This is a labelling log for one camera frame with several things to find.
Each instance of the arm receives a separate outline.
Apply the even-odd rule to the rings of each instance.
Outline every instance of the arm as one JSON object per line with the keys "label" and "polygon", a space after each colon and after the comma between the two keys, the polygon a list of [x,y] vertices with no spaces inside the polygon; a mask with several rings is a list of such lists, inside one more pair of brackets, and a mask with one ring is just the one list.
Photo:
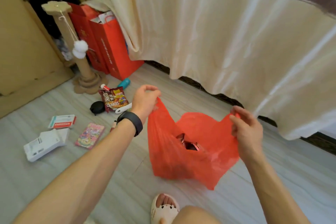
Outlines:
{"label": "arm", "polygon": [[263,154],[263,127],[247,110],[234,106],[232,135],[238,139],[239,155],[250,173],[268,224],[309,224],[309,220],[282,184]]}
{"label": "arm", "polygon": [[[149,85],[136,91],[132,112],[143,124],[160,94],[157,87]],[[55,178],[13,223],[34,220],[34,223],[82,224],[101,198],[134,135],[132,122],[123,119],[98,145]]]}

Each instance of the pink cartoon package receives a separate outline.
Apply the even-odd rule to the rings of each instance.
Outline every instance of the pink cartoon package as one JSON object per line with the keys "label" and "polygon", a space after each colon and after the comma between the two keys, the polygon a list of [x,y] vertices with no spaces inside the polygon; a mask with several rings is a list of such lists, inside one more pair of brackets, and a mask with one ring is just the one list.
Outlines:
{"label": "pink cartoon package", "polygon": [[100,135],[103,133],[105,127],[94,123],[89,123],[84,132],[80,135],[75,145],[82,146],[91,150],[96,142],[98,142]]}

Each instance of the gray marble floor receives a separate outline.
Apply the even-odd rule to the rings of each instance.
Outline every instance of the gray marble floor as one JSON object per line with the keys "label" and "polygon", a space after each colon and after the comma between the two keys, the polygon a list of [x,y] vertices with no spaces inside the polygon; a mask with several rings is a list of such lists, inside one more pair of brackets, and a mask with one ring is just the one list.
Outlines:
{"label": "gray marble floor", "polygon": [[[119,81],[109,78],[109,86]],[[185,112],[203,112],[220,120],[230,106],[145,64],[130,77],[125,90],[129,100],[141,84],[162,91],[162,101],[174,120]],[[115,114],[91,114],[98,94],[77,95],[66,82],[0,120],[0,223],[9,223],[59,173],[86,152],[74,142],[89,122],[106,126]],[[30,163],[23,145],[46,131],[54,115],[75,114],[66,146]],[[272,166],[312,223],[336,223],[336,156],[304,141],[286,141],[276,129],[264,125],[264,150]],[[184,205],[197,205],[223,223],[265,223],[250,176],[239,161],[220,180],[214,191],[196,181],[168,181],[153,175],[148,155],[147,130],[133,139],[108,187],[92,212],[101,223],[149,223],[149,209],[159,192],[173,195]]]}

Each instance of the black watch strap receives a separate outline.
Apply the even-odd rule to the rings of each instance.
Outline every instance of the black watch strap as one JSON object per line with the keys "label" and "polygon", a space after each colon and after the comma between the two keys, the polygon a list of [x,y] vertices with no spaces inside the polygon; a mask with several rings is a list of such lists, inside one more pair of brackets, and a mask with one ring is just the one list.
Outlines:
{"label": "black watch strap", "polygon": [[140,118],[133,112],[124,112],[122,115],[120,115],[117,119],[117,124],[121,122],[123,119],[128,119],[130,120],[134,127],[135,127],[135,137],[142,131],[143,126]]}

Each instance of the white pom-pom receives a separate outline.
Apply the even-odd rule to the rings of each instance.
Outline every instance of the white pom-pom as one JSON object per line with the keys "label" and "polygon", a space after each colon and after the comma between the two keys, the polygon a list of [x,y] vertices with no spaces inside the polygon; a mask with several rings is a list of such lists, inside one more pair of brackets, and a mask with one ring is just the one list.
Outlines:
{"label": "white pom-pom", "polygon": [[73,44],[73,55],[78,59],[84,59],[89,46],[84,40],[75,41]]}

